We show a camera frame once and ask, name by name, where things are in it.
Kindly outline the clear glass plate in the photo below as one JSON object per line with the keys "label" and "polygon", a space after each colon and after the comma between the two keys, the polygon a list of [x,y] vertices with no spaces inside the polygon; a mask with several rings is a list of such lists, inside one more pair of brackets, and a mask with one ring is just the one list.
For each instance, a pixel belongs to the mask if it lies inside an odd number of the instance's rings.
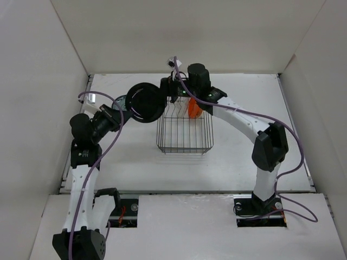
{"label": "clear glass plate", "polygon": [[177,117],[178,118],[184,118],[186,115],[186,112],[188,110],[189,107],[189,99],[183,97],[179,103],[178,103],[178,112],[177,112]]}

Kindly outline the black plate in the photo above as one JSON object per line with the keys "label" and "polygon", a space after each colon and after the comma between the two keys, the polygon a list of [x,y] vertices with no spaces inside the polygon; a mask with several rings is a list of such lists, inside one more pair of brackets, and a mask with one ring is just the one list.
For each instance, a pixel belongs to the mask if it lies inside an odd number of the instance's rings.
{"label": "black plate", "polygon": [[158,120],[166,108],[166,96],[159,87],[148,82],[134,85],[126,94],[126,109],[137,122],[151,123]]}

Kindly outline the orange plate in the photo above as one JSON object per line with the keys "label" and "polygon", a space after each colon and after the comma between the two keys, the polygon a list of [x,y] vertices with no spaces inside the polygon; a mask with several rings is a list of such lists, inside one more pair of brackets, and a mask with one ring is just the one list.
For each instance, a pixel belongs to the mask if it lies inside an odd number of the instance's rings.
{"label": "orange plate", "polygon": [[188,116],[191,119],[196,119],[201,116],[203,110],[198,106],[195,99],[190,98],[188,103]]}

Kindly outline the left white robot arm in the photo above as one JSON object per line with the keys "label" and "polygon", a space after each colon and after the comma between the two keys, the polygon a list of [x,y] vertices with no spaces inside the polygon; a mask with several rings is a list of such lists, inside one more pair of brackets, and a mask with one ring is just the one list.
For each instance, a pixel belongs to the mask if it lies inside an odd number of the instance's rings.
{"label": "left white robot arm", "polygon": [[80,113],[70,119],[73,141],[69,209],[62,231],[52,239],[60,259],[105,258],[108,220],[121,210],[121,201],[116,188],[95,190],[106,154],[99,142],[108,132],[119,134],[131,116],[132,112],[102,105],[92,118]]}

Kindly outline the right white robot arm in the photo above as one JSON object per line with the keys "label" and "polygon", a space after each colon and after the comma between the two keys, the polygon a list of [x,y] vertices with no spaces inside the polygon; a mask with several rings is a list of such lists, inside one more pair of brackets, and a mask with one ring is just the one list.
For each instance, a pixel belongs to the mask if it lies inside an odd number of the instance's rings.
{"label": "right white robot arm", "polygon": [[172,72],[161,79],[160,89],[172,103],[179,97],[192,98],[201,110],[229,123],[254,145],[252,161],[257,174],[250,206],[256,213],[264,213],[274,201],[278,170],[288,152],[284,126],[275,120],[265,122],[237,107],[227,93],[212,86],[209,71],[203,64],[191,64],[187,79],[182,79],[177,61],[170,60],[168,65]]}

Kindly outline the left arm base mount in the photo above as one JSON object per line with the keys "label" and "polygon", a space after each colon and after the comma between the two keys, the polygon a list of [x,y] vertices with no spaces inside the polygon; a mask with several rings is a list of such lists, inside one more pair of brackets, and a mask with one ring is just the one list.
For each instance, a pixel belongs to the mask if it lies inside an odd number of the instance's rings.
{"label": "left arm base mount", "polygon": [[111,228],[136,228],[139,211],[139,196],[121,194],[120,205],[112,211],[108,221]]}

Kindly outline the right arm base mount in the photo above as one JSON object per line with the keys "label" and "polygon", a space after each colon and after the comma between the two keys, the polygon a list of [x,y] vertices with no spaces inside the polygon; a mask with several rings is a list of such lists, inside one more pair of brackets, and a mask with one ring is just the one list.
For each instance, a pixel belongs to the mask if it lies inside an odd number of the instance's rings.
{"label": "right arm base mount", "polygon": [[286,228],[286,218],[282,211],[282,201],[273,196],[267,201],[253,194],[235,196],[233,211],[239,228]]}

